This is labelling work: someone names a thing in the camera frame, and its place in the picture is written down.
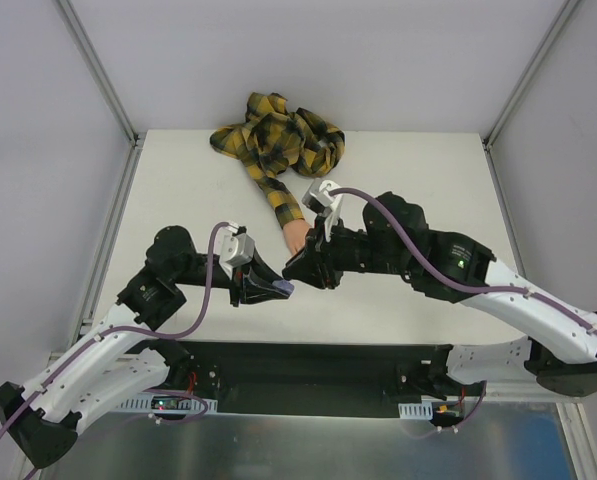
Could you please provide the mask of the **purple nail polish bottle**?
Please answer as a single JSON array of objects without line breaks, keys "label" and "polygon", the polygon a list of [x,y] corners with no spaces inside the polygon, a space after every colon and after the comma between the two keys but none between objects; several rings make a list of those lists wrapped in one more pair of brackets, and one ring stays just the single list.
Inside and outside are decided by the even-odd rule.
[{"label": "purple nail polish bottle", "polygon": [[294,292],[294,285],[287,280],[280,279],[273,282],[273,287],[283,295],[289,297]]}]

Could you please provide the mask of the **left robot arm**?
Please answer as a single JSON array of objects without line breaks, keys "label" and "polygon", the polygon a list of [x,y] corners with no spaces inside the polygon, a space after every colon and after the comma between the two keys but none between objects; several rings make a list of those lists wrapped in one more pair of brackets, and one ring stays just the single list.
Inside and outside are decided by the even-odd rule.
[{"label": "left robot arm", "polygon": [[0,440],[10,436],[42,470],[124,400],[162,384],[182,387],[190,356],[179,342],[202,325],[215,289],[227,290],[234,307],[287,300],[294,291],[245,227],[216,224],[204,253],[184,227],[160,230],[144,266],[85,336],[24,384],[0,386]]}]

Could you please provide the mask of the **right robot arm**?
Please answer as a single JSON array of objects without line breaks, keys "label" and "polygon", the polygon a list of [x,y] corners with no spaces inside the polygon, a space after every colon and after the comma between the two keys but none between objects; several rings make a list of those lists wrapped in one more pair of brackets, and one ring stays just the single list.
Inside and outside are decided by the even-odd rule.
[{"label": "right robot arm", "polygon": [[522,332],[503,343],[450,345],[428,369],[430,387],[534,379],[568,397],[597,393],[597,312],[574,307],[514,272],[473,238],[429,227],[421,206],[385,192],[317,182],[303,197],[316,213],[283,276],[333,290],[347,272],[394,275],[428,298],[484,313]]}]

